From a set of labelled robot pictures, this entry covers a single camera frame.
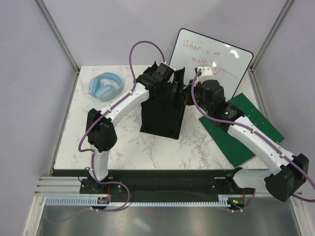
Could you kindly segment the black canvas bag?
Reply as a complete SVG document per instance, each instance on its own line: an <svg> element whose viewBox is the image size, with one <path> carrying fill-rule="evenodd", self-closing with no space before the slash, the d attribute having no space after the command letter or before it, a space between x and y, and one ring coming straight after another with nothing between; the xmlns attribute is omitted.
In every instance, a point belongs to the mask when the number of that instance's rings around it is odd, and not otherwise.
<svg viewBox="0 0 315 236"><path fill-rule="evenodd" d="M149 98L141 103L141 132L174 140L179 139L185 112L184 75L184 68L174 71L165 63L159 65L154 63L137 77L136 82L143 85L149 92ZM166 82L179 84L174 99L169 101L150 98L150 89L154 85Z"/></svg>

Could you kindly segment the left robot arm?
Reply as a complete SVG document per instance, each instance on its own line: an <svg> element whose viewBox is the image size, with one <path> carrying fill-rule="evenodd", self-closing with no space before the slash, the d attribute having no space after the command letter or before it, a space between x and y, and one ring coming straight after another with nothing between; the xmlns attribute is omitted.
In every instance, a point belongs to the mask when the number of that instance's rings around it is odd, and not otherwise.
<svg viewBox="0 0 315 236"><path fill-rule="evenodd" d="M116 126L137 106L141 107L141 132L177 139L185 110L183 79L185 69L164 63L148 67L128 91L102 110L91 109L85 137L92 152L91 188L104 193L108 188L108 159L118 137Z"/></svg>

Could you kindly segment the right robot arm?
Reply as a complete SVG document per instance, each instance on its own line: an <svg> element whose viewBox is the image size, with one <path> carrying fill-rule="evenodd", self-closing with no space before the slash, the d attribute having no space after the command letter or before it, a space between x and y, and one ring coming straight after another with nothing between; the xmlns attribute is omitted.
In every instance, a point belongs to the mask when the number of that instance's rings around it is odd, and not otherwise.
<svg viewBox="0 0 315 236"><path fill-rule="evenodd" d="M189 85L183 91L186 105L195 105L218 128L241 142L266 165L267 170L235 168L225 181L230 193L242 188L265 189L285 202L306 182L309 159L294 155L260 131L235 105L226 102L224 89L216 80Z"/></svg>

